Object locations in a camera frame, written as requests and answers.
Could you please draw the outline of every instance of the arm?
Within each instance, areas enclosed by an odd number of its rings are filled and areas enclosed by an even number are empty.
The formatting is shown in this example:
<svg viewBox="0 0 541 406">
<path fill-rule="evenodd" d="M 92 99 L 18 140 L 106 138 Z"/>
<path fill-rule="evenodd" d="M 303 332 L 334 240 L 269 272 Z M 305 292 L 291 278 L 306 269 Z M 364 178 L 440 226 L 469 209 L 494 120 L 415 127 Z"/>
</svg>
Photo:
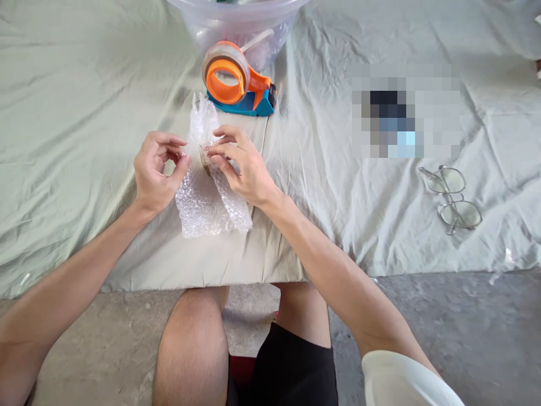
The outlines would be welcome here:
<svg viewBox="0 0 541 406">
<path fill-rule="evenodd" d="M 171 201 L 190 163 L 182 145 L 172 134 L 149 133 L 134 161 L 134 203 L 0 319 L 0 405 L 25 403 L 52 345 L 94 300 L 134 237 Z M 170 177 L 163 175 L 168 159 L 176 163 Z"/>
<path fill-rule="evenodd" d="M 231 188 L 261 208 L 282 232 L 319 293 L 352 331 L 361 356 L 374 350 L 394 351 L 437 374 L 398 309 L 276 187 L 246 134 L 231 126 L 222 126 L 214 134 L 224 137 L 210 149 L 212 161 L 222 169 Z M 237 162 L 240 174 L 224 155 Z"/>
</svg>

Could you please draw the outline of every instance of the eyeglasses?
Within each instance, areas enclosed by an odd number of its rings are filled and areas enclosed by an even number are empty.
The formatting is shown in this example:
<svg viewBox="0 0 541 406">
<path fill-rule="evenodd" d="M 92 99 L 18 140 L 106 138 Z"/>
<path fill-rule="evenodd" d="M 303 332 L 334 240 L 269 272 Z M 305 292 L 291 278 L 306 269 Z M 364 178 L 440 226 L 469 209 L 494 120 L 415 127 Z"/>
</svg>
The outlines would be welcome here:
<svg viewBox="0 0 541 406">
<path fill-rule="evenodd" d="M 442 195 L 446 201 L 438 213 L 443 222 L 450 226 L 447 235 L 453 235 L 457 228 L 473 230 L 483 221 L 477 206 L 464 200 L 461 191 L 466 187 L 466 181 L 459 170 L 444 165 L 440 165 L 434 173 L 422 166 L 419 170 L 427 176 L 428 188 Z M 460 195 L 460 200 L 453 199 L 453 195 Z"/>
</svg>

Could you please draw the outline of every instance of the packing tape roll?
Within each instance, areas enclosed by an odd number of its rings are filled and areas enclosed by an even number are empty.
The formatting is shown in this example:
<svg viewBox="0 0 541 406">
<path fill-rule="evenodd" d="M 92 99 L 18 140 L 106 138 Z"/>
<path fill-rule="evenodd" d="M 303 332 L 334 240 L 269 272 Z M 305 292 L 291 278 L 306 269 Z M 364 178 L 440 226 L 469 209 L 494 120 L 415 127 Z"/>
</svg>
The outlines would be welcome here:
<svg viewBox="0 0 541 406">
<path fill-rule="evenodd" d="M 216 76 L 217 72 L 230 74 L 237 84 L 226 85 Z M 202 75 L 209 93 L 221 103 L 240 103 L 248 92 L 250 65 L 241 49 L 232 42 L 220 41 L 210 47 L 203 61 Z"/>
</svg>

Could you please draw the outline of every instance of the person's left hand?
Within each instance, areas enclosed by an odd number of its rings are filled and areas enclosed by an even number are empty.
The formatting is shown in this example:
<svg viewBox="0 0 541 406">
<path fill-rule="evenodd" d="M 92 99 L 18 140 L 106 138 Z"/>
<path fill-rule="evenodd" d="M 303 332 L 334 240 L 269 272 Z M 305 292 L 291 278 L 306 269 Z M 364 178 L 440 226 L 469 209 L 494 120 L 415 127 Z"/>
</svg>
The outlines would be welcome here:
<svg viewBox="0 0 541 406">
<path fill-rule="evenodd" d="M 192 158 L 182 147 L 186 141 L 175 134 L 151 131 L 134 159 L 137 196 L 134 206 L 151 218 L 159 214 L 173 199 L 180 182 L 186 176 Z M 175 163 L 170 176 L 163 174 L 165 162 Z"/>
</svg>

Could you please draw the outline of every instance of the thigh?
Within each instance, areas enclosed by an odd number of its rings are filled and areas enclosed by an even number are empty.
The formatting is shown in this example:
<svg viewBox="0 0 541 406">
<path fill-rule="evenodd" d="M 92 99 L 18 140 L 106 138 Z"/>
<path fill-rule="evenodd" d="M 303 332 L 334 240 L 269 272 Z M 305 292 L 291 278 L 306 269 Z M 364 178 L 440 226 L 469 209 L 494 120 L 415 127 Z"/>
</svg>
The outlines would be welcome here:
<svg viewBox="0 0 541 406">
<path fill-rule="evenodd" d="M 228 288 L 189 289 L 173 309 L 158 350 L 154 405 L 225 405 L 228 345 L 221 318 Z"/>
<path fill-rule="evenodd" d="M 280 289 L 280 308 L 276 323 L 312 344 L 331 347 L 327 303 L 312 283 L 274 284 Z"/>
<path fill-rule="evenodd" d="M 272 323 L 256 359 L 251 404 L 337 406 L 332 349 Z"/>
</svg>

